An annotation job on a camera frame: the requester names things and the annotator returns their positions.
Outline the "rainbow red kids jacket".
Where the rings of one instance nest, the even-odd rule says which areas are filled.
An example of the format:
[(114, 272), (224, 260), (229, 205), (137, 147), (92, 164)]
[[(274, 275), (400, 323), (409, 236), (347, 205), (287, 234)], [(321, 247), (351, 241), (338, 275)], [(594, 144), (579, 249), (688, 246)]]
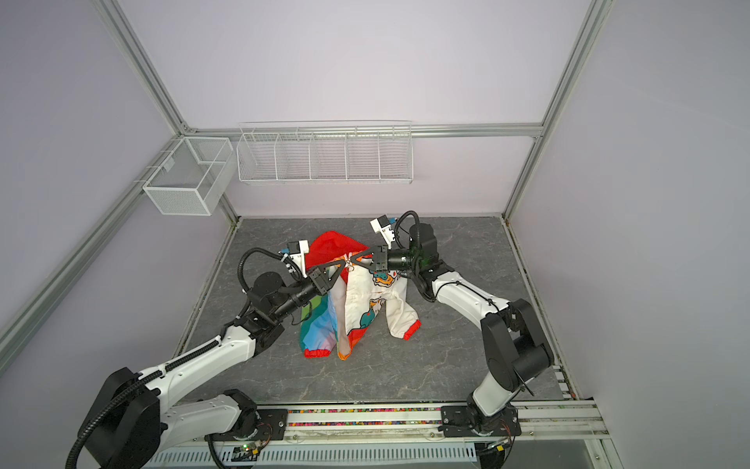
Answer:
[(348, 359), (380, 315), (398, 339), (412, 338), (422, 326), (407, 302), (405, 277), (395, 271), (373, 274), (358, 265), (345, 268), (326, 295), (303, 308), (300, 348), (304, 357), (325, 358), (336, 352), (340, 359)]

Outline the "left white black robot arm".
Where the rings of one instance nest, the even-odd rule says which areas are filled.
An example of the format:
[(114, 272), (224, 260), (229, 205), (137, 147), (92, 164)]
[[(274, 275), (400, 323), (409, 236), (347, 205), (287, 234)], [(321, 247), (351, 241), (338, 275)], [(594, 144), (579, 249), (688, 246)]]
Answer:
[(88, 451), (103, 468), (142, 468), (153, 456), (193, 439), (273, 439), (273, 424), (257, 404), (230, 389), (193, 404), (181, 400), (223, 371), (265, 352), (284, 330), (283, 321), (328, 293), (343, 261), (312, 268), (287, 285), (276, 272), (245, 286), (240, 313), (219, 334), (191, 351), (142, 371), (123, 367), (105, 380), (66, 457), (74, 468)]

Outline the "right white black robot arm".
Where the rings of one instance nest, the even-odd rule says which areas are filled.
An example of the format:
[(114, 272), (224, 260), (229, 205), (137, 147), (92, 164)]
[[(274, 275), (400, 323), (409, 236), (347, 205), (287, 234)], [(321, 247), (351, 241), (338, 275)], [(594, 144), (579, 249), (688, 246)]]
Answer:
[(529, 381), (554, 365), (548, 337), (529, 302), (492, 295), (445, 263), (431, 225), (416, 221), (408, 232), (408, 246), (375, 246), (353, 254), (351, 262), (373, 274), (406, 275), (423, 299), (453, 308), (480, 329), (487, 375), (467, 406), (478, 422), (496, 418)]

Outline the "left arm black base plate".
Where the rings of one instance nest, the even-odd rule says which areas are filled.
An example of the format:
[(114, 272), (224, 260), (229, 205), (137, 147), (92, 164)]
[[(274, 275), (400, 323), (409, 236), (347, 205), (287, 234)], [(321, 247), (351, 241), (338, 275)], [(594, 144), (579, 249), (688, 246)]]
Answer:
[(212, 438), (216, 442), (281, 441), (288, 416), (286, 408), (260, 408), (253, 415), (242, 416), (231, 430), (213, 434)]

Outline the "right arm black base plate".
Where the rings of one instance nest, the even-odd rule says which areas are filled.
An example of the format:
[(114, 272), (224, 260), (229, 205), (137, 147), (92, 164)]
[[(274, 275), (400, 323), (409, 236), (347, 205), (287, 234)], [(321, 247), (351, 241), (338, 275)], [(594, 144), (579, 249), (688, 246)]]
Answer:
[(518, 437), (521, 425), (518, 410), (508, 405), (496, 414), (484, 415), (478, 406), (464, 404), (443, 406), (441, 425), (437, 428), (445, 437)]

